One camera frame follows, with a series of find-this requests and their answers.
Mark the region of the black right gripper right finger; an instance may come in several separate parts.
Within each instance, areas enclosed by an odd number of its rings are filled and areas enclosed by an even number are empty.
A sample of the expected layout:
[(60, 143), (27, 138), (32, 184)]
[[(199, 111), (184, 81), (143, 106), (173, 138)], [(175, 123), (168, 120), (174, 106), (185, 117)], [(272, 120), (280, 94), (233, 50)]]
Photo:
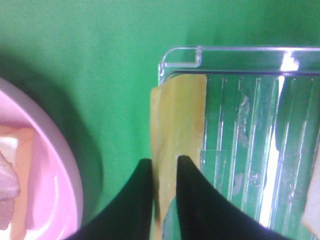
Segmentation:
[(183, 240), (284, 240), (224, 198), (187, 155), (177, 159), (176, 202)]

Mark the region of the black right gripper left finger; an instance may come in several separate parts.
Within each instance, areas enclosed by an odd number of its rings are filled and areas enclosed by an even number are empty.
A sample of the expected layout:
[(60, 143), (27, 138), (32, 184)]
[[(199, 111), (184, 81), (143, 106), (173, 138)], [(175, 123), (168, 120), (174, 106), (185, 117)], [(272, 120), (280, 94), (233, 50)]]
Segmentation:
[(115, 198), (69, 240), (148, 240), (153, 214), (152, 160), (141, 159)]

